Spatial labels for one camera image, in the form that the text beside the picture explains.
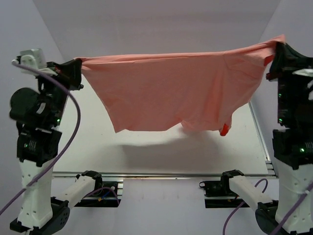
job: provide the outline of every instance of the white table surface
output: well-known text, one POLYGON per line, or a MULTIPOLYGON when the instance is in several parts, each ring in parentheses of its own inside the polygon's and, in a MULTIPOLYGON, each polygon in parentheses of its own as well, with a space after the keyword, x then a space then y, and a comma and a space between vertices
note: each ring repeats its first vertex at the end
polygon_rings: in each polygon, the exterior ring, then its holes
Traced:
MULTIPOLYGON (((73 179, 55 179, 57 194, 73 179)), ((118 208, 74 208, 57 235, 218 235, 233 209, 206 209, 201 179, 126 180, 118 208)), ((270 180, 266 193, 278 199, 278 180, 270 180)), ((254 212, 239 209, 227 235, 263 235, 254 212)))
MULTIPOLYGON (((102 102, 83 77, 84 88, 73 95, 81 107, 80 129, 55 172, 221 174, 239 169, 267 174, 265 155, 249 105, 233 115, 225 137, 218 131, 185 133, 180 124, 164 132, 115 133, 102 102)), ((67 102, 60 130, 60 149, 76 124, 76 109, 67 102)))

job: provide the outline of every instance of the black clamp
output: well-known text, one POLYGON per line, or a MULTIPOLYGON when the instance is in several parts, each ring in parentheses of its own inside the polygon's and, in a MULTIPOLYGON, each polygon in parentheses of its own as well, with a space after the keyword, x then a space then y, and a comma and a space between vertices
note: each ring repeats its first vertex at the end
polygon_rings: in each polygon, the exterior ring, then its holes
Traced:
POLYGON ((229 189, 229 179, 239 175, 244 176, 239 170, 226 171, 222 174, 220 181, 202 181, 199 183, 199 187, 205 190, 207 197, 235 197, 236 194, 229 189))
MULTIPOLYGON (((278 226, 278 222, 275 219, 277 209, 278 201, 266 204, 263 204, 262 202, 258 203, 258 209, 255 211, 255 218, 260 229, 265 234, 271 234, 271 232, 278 226)), ((311 228, 309 232, 299 234, 296 231, 287 233, 286 230, 281 228, 276 235, 313 235, 313 229, 311 228)))
POLYGON ((235 176, 244 176, 244 174, 239 170, 230 170, 223 172, 221 176, 221 186, 225 193, 232 193, 232 191, 229 188, 229 179, 235 177, 235 176))
MULTIPOLYGON (((38 227, 34 227, 34 229, 30 231, 30 235, 53 235, 60 231, 68 221, 70 210, 67 206, 68 201, 63 202, 57 200, 55 197, 52 197, 52 218, 42 228, 39 229, 38 227)), ((23 226, 22 223, 16 218, 10 223, 10 230, 18 233, 24 233, 30 230, 30 228, 23 226)))
POLYGON ((102 187, 102 175, 99 172, 93 170, 86 170, 81 175, 76 175, 76 178, 79 179, 80 176, 88 176, 95 180, 94 190, 102 187))

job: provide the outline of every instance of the white backdrop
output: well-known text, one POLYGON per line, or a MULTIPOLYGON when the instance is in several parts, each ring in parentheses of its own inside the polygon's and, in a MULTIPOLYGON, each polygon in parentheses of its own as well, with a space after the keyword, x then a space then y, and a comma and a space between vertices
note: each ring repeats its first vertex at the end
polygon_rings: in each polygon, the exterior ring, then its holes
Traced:
MULTIPOLYGON (((34 2, 66 59, 247 47, 258 43, 278 4, 276 0, 34 2)), ((115 134, 99 99, 88 89, 75 93, 84 115, 81 130, 55 171, 219 174, 238 168, 247 174, 267 173, 247 105, 236 111, 224 138, 212 132, 188 136, 179 127, 164 133, 115 134)), ((75 115, 69 104, 61 124, 63 144, 75 115)))

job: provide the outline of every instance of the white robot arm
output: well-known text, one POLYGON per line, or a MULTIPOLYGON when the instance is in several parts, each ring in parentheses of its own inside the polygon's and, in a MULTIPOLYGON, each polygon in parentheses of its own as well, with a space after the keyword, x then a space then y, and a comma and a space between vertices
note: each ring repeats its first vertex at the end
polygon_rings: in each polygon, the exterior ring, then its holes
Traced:
MULTIPOLYGON (((28 70, 38 80, 36 92, 21 88, 11 97, 10 117, 18 128, 17 157, 22 171, 24 195, 19 216, 10 224, 16 232, 30 231, 32 235, 51 235, 67 222, 70 210, 87 194, 102 187, 101 174, 86 171, 57 197, 51 197, 53 165, 61 156, 58 131, 69 91, 81 85, 82 61, 75 59, 64 64, 46 63, 41 49, 22 51, 14 60, 17 67, 39 70, 63 86, 57 86, 44 75, 28 70)), ((80 113, 78 112, 77 128, 80 113)))
POLYGON ((313 188, 312 66, 313 58, 301 55, 288 44, 277 43, 267 79, 278 80, 277 119, 286 127, 273 130, 279 200, 271 200, 237 170, 224 172, 219 184, 225 194, 242 197, 266 234, 313 234, 310 193, 313 188))

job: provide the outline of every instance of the pink shirt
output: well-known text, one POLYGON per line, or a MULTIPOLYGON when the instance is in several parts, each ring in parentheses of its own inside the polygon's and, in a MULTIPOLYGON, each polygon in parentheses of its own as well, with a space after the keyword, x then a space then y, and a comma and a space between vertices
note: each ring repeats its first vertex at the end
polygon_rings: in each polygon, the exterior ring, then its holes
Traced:
POLYGON ((241 49, 175 54, 115 55, 83 60, 82 73, 102 100, 115 132, 231 127, 275 55, 276 42, 241 49))

